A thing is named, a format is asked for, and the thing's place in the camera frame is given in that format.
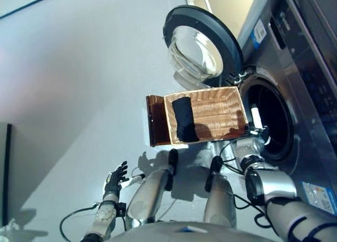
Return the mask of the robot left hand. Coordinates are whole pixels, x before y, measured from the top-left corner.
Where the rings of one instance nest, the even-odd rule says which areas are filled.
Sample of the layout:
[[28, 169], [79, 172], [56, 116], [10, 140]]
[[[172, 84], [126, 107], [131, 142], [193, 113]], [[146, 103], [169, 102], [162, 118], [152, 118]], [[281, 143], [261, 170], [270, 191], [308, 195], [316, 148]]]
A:
[[110, 194], [118, 197], [122, 189], [139, 183], [145, 178], [144, 174], [126, 177], [127, 168], [127, 161], [124, 161], [118, 165], [116, 170], [108, 174], [103, 185], [103, 197]]

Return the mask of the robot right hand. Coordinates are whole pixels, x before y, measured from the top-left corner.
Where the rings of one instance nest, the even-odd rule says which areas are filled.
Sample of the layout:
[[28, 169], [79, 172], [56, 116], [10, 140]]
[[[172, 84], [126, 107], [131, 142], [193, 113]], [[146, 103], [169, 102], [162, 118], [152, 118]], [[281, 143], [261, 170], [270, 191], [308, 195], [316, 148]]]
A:
[[262, 124], [260, 111], [256, 104], [252, 104], [250, 110], [254, 129], [263, 139], [264, 145], [267, 146], [271, 141], [269, 128]]

